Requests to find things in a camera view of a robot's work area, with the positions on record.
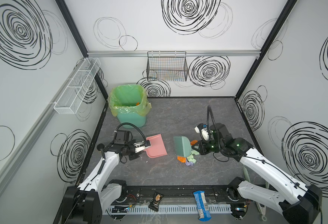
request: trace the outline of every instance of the green garbage bag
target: green garbage bag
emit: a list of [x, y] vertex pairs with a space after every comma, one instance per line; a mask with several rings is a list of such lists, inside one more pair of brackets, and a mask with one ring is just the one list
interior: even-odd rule
[[144, 87], [136, 84], [117, 86], [109, 94], [109, 108], [113, 116], [137, 113], [146, 116], [151, 108]]

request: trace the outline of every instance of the pink dustpan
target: pink dustpan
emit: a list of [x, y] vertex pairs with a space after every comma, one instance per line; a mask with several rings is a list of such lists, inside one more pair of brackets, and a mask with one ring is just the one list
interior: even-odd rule
[[150, 158], [156, 158], [162, 155], [167, 155], [162, 135], [150, 136], [146, 138], [150, 141], [151, 146], [144, 151]]

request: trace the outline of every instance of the blue snack bag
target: blue snack bag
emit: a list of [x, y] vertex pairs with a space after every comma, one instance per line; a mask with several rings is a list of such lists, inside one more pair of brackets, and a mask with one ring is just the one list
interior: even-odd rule
[[199, 220], [203, 221], [203, 222], [210, 220], [211, 215], [209, 212], [208, 204], [206, 203], [206, 200], [205, 200], [204, 191], [195, 191], [194, 196], [195, 196], [195, 200], [196, 200], [196, 205], [198, 207]]

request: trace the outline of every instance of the black wire basket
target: black wire basket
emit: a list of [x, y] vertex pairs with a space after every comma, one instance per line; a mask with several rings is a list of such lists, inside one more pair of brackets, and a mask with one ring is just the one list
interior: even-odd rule
[[148, 51], [146, 66], [148, 81], [160, 79], [186, 82], [188, 72], [185, 51]]

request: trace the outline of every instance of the white cable tray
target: white cable tray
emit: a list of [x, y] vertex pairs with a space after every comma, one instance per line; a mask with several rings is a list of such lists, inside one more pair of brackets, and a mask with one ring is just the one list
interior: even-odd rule
[[[114, 205], [110, 206], [109, 214], [111, 215], [150, 215], [150, 214], [198, 214], [196, 204], [191, 205], [159, 205], [159, 211], [155, 212], [148, 208], [148, 205], [136, 205], [134, 208], [128, 209], [126, 213], [112, 213]], [[209, 211], [211, 214], [232, 213], [230, 204], [209, 204]]]
[[99, 58], [85, 58], [53, 109], [59, 114], [75, 114], [101, 65]]

